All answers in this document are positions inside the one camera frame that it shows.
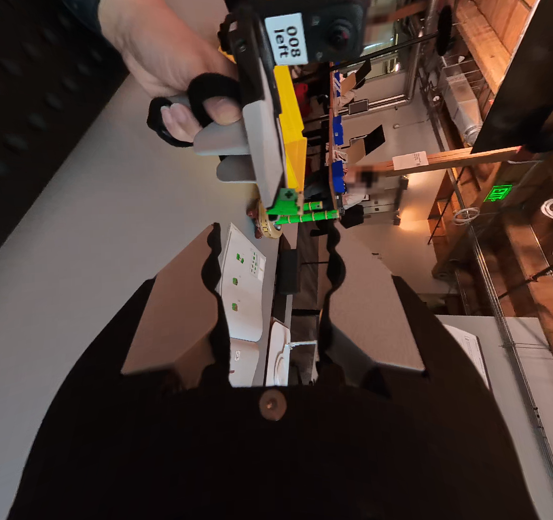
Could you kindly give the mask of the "white paper sign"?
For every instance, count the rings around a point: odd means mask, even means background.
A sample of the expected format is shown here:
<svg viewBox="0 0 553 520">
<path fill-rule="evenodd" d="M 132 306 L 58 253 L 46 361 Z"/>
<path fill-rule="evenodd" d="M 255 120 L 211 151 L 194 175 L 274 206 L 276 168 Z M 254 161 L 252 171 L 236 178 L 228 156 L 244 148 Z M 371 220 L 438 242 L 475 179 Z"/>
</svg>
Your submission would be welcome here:
<svg viewBox="0 0 553 520">
<path fill-rule="evenodd" d="M 402 171 L 405 169 L 414 169 L 418 167 L 425 167 L 429 165 L 426 152 L 414 152 L 401 156 L 395 156 L 392 159 L 393 169 L 395 171 Z"/>
</svg>

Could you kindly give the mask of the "grey desk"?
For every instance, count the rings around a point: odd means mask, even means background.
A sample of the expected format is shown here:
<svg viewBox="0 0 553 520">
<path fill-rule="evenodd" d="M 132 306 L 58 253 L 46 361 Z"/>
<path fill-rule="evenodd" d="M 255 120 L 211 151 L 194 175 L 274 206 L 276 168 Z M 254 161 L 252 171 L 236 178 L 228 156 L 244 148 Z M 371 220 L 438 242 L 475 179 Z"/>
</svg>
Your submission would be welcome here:
<svg viewBox="0 0 553 520">
<path fill-rule="evenodd" d="M 1 519 L 45 413 L 93 339 L 209 223 L 254 242 L 253 184 L 147 128 L 129 76 L 1 247 Z"/>
</svg>

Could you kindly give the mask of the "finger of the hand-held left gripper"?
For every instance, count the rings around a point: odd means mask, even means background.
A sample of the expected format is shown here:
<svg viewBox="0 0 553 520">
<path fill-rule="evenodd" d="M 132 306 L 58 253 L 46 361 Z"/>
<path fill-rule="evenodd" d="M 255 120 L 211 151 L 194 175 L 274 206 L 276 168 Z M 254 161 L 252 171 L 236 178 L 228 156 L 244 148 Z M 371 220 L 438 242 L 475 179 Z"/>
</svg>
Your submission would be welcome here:
<svg viewBox="0 0 553 520">
<path fill-rule="evenodd" d="M 259 195 L 264 208 L 271 209 L 284 183 L 281 134 L 271 97 L 245 105 L 243 120 Z"/>
</svg>

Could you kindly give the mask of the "open instruction booklet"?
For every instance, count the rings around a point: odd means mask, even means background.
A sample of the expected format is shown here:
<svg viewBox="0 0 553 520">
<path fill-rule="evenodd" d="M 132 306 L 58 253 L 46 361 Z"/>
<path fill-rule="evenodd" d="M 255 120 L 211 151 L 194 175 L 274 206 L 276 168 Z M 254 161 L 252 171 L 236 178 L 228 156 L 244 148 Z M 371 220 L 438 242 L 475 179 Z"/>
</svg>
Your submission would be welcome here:
<svg viewBox="0 0 553 520">
<path fill-rule="evenodd" d="M 259 362 L 263 334 L 262 290 L 266 257 L 234 225 L 222 260 L 219 293 L 230 336 L 230 373 L 233 387 L 251 387 Z"/>
</svg>

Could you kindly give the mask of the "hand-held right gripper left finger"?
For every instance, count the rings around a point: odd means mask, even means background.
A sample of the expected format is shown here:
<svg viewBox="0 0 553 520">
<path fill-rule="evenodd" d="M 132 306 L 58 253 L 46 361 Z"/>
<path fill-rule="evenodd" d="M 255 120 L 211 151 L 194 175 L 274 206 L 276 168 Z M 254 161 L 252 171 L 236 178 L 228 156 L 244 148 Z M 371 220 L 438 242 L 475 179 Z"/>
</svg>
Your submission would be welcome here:
<svg viewBox="0 0 553 520">
<path fill-rule="evenodd" d="M 218 291 L 221 226 L 208 225 L 156 275 L 121 368 L 168 371 L 185 389 L 230 385 L 230 333 Z"/>
</svg>

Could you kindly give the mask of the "dark bamboo set box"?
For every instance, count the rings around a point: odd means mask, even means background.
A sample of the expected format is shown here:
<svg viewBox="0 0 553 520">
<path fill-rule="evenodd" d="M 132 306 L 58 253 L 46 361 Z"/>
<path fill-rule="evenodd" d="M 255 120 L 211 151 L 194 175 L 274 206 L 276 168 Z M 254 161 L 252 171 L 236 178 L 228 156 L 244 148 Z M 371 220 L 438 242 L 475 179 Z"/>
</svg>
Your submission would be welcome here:
<svg viewBox="0 0 553 520">
<path fill-rule="evenodd" d="M 254 225 L 256 239 L 279 240 L 283 226 L 296 225 L 320 220 L 335 220 L 339 218 L 338 210 L 325 210 L 322 201 L 304 201 L 303 213 L 291 216 L 269 216 L 261 200 L 256 199 L 247 209 L 246 214 Z"/>
</svg>

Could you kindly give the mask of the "green toy brick assembly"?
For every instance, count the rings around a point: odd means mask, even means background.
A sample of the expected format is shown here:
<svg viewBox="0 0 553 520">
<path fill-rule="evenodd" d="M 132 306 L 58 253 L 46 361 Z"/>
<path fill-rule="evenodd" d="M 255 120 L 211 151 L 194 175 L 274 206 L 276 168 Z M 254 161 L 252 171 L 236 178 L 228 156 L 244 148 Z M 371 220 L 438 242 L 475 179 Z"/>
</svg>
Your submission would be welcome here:
<svg viewBox="0 0 553 520">
<path fill-rule="evenodd" d="M 291 216 L 303 213 L 304 195 L 295 189 L 281 188 L 273 207 L 266 210 L 271 216 Z"/>
</svg>

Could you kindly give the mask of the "person's left hand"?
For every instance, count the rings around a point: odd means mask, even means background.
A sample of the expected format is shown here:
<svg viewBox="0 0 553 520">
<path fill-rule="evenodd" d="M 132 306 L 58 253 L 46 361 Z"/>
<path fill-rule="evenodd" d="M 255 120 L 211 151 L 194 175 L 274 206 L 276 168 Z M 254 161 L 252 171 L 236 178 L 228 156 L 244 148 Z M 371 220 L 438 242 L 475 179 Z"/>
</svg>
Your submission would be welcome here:
<svg viewBox="0 0 553 520">
<path fill-rule="evenodd" d="M 151 97 L 185 94 L 204 73 L 238 78 L 236 66 L 164 0 L 100 0 L 98 18 L 102 35 Z"/>
</svg>

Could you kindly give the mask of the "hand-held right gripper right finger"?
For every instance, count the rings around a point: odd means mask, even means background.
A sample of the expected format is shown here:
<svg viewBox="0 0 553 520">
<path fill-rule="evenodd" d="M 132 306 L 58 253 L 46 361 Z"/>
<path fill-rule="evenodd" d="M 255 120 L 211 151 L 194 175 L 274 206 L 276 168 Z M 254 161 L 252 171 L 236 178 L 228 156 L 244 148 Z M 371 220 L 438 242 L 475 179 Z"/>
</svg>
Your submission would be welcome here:
<svg viewBox="0 0 553 520">
<path fill-rule="evenodd" d="M 342 369 L 348 385 L 384 371 L 420 377 L 425 365 L 391 271 L 336 222 L 328 229 L 327 278 L 319 352 Z"/>
</svg>

